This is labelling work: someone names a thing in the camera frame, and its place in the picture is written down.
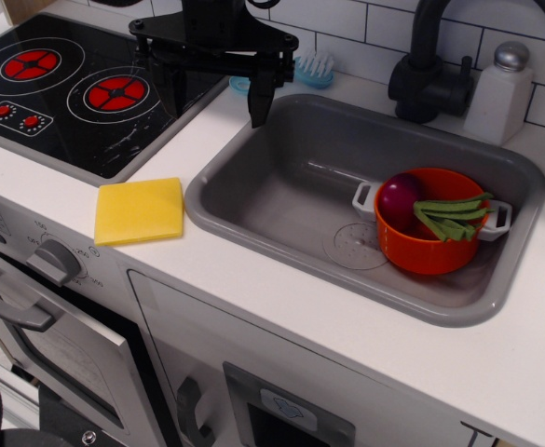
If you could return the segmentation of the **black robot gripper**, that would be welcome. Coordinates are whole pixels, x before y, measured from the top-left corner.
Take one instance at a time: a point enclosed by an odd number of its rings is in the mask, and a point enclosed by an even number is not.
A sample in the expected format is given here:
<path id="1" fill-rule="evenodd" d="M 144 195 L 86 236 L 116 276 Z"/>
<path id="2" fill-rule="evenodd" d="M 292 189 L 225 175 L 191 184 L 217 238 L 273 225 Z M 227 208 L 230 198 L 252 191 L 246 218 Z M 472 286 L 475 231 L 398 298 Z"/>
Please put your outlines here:
<path id="1" fill-rule="evenodd" d="M 186 70 L 248 77 L 252 128 L 267 120 L 275 90 L 293 81 L 296 36 L 256 19 L 244 1 L 183 1 L 180 12 L 133 20 L 138 58 L 167 113 L 186 103 Z"/>

